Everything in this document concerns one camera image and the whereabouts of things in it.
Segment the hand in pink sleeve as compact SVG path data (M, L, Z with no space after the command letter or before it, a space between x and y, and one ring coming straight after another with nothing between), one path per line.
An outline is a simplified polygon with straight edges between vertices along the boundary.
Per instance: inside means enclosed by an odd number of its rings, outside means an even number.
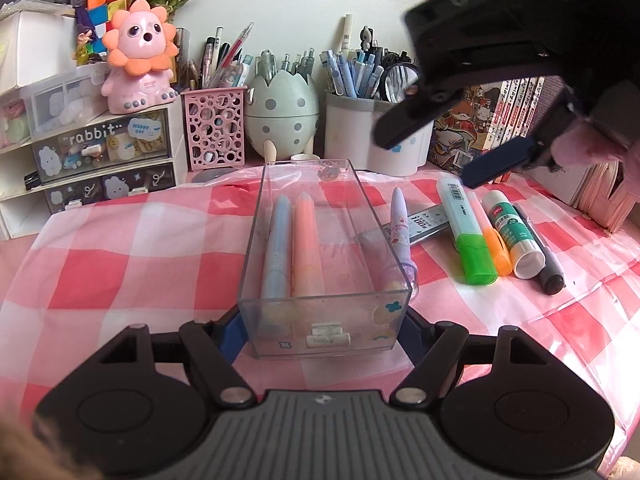
M622 148L589 122L576 119L552 141L550 153L559 166L587 166L599 162L622 162L629 184L639 183L639 143Z

